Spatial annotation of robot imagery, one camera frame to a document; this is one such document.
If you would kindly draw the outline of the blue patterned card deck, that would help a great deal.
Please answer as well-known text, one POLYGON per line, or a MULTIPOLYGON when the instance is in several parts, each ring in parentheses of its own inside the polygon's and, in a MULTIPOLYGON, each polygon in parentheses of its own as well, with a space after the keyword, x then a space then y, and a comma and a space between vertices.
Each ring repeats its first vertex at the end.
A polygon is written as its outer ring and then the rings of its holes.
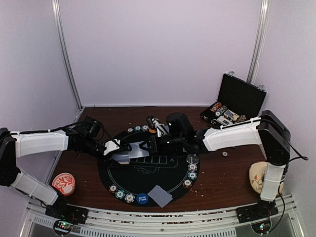
POLYGON ((128 153, 115 153, 112 155, 112 160, 118 162, 119 164, 130 164, 130 158, 128 153))

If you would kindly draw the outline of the blue white chip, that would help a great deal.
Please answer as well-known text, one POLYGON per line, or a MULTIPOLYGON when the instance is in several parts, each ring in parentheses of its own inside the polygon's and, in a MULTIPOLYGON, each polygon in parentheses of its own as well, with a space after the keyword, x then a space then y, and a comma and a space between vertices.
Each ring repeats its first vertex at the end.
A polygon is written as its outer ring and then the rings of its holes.
POLYGON ((188 165, 188 170, 190 172, 195 172, 195 171, 197 171, 197 169, 198 169, 198 166, 196 164, 194 164, 194 163, 191 163, 191 164, 188 165))
POLYGON ((143 125, 142 126, 143 131, 149 131, 149 126, 148 125, 143 125))
POLYGON ((135 195, 134 194, 126 194, 124 197, 124 200, 127 203, 133 203, 135 201, 135 195))

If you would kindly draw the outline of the clear round dealer button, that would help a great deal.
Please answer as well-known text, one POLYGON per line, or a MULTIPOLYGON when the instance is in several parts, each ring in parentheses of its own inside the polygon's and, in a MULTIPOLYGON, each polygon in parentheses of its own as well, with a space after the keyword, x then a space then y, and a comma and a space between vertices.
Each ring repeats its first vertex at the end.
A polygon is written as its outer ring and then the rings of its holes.
POLYGON ((187 155, 187 163, 189 164, 198 164, 199 163, 199 156, 197 154, 189 154, 187 155))

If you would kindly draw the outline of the card dealt to small blind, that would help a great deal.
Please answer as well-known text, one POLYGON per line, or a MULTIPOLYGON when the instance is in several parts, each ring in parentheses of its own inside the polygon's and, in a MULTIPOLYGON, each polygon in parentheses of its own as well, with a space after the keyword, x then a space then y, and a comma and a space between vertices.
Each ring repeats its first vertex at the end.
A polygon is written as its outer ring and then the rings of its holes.
POLYGON ((173 196, 159 185, 153 187, 147 195, 161 208, 165 207, 173 200, 173 196))

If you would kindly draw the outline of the blue small blind button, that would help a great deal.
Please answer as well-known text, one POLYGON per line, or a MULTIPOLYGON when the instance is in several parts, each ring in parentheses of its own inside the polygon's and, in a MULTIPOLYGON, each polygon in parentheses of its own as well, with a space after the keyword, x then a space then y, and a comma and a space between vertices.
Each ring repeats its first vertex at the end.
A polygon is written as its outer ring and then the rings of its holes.
POLYGON ((149 201, 149 197, 145 193, 140 193, 137 195, 136 201, 138 204, 144 205, 149 201))

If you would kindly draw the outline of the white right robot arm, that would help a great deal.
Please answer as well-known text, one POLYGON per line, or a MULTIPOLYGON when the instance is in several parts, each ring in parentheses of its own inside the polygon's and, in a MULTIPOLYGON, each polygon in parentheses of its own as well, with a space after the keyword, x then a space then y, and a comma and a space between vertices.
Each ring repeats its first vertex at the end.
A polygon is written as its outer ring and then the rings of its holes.
POLYGON ((270 111, 240 123, 194 130, 186 114, 172 113, 163 125, 153 116, 147 117, 150 128, 157 133, 140 144, 140 149, 151 155, 169 150, 184 149, 190 154, 205 154, 224 148, 256 145, 267 161, 267 170, 260 194, 261 201, 254 205, 253 214, 265 217, 272 210, 272 201, 278 194, 286 165, 290 160, 291 133, 270 111))

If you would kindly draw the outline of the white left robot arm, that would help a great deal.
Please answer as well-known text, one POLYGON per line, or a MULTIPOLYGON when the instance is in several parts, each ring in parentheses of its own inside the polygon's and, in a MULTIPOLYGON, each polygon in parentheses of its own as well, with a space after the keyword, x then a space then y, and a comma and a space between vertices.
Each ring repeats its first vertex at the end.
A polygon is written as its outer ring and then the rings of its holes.
POLYGON ((71 208, 60 200, 60 194, 50 185, 38 181, 17 167, 16 160, 28 155, 76 151, 101 160, 109 160, 118 151, 130 151, 131 146, 123 140, 111 138, 104 145, 95 137, 98 128, 58 128, 55 130, 11 132, 0 130, 0 184, 13 187, 30 197, 52 205, 51 210, 60 219, 71 215, 71 208))

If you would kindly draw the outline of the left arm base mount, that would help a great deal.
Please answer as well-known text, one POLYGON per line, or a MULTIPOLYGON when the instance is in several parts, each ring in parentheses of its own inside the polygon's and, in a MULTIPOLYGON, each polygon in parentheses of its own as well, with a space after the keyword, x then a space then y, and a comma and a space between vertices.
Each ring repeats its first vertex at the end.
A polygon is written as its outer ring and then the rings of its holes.
POLYGON ((56 202, 52 205, 41 202, 45 208, 45 214, 56 220, 53 223, 54 232, 61 237, 68 235, 75 225, 85 224, 88 216, 88 209, 68 205, 64 196, 58 196, 56 202))

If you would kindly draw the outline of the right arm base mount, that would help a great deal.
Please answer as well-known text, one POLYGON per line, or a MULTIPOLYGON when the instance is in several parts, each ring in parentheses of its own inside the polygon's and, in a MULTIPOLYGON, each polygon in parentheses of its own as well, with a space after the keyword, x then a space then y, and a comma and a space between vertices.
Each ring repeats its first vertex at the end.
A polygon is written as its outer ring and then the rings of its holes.
POLYGON ((239 223, 250 222, 257 234, 267 234, 272 228, 271 216, 278 214, 276 201, 259 199, 257 203, 236 209, 239 223))

